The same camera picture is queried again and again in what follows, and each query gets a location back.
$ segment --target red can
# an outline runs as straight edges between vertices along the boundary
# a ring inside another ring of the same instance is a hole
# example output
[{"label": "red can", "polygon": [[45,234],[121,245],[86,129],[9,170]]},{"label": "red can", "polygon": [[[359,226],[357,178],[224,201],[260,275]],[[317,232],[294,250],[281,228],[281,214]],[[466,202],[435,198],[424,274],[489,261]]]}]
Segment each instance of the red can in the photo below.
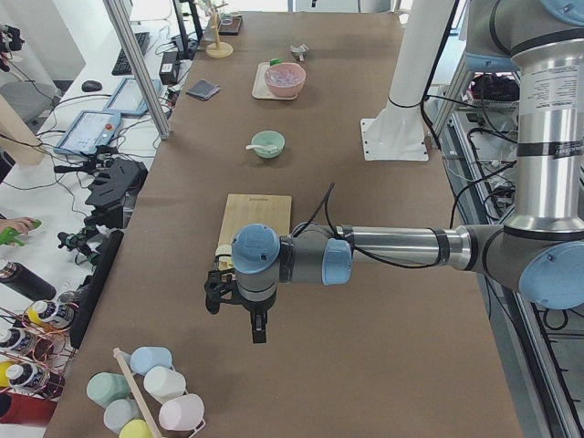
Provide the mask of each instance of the red can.
[{"label": "red can", "polygon": [[12,392],[0,393],[0,424],[46,427],[55,408],[55,401]]}]

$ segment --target bowl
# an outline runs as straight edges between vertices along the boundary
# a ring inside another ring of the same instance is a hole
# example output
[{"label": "bowl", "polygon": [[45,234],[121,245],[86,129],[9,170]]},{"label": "bowl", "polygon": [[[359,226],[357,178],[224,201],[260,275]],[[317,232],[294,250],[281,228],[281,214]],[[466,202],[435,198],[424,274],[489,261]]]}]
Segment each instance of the bowl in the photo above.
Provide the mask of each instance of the bowl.
[{"label": "bowl", "polygon": [[264,73],[267,88],[278,98],[294,98],[304,87],[307,72],[298,64],[283,62]]},{"label": "bowl", "polygon": [[276,150],[273,152],[254,149],[254,152],[257,154],[257,156],[262,158],[277,157],[284,150],[284,143],[284,136],[275,130],[262,130],[254,136],[251,142],[251,144],[259,144],[260,146],[276,146]]}]

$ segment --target spoon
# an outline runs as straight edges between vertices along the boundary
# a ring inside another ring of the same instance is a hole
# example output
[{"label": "spoon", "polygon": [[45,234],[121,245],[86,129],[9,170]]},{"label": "spoon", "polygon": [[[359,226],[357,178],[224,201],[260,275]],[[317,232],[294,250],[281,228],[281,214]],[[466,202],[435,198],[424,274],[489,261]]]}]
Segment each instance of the spoon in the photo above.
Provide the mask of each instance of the spoon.
[{"label": "spoon", "polygon": [[259,149],[260,151],[270,153],[270,152],[277,151],[277,146],[262,146],[261,144],[248,144],[247,146],[245,146],[245,149],[247,151],[251,151],[253,149]]}]

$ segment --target black mouse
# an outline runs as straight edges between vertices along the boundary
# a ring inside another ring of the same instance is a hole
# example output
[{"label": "black mouse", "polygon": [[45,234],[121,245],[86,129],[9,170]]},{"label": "black mouse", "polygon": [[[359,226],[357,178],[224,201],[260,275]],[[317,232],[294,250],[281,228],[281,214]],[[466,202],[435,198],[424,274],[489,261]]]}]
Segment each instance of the black mouse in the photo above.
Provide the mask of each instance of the black mouse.
[{"label": "black mouse", "polygon": [[86,93],[91,93],[93,91],[100,91],[103,87],[101,86],[101,82],[97,80],[86,80],[81,84],[81,89]]}]

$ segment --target black thermos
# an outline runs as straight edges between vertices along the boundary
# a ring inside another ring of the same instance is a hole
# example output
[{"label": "black thermos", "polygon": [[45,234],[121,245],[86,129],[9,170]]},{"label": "black thermos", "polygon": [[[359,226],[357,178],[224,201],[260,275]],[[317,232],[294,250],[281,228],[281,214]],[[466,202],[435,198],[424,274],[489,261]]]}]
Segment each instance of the black thermos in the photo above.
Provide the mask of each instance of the black thermos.
[{"label": "black thermos", "polygon": [[6,260],[0,260],[0,283],[33,301],[53,299],[57,294],[54,287],[26,266]]}]

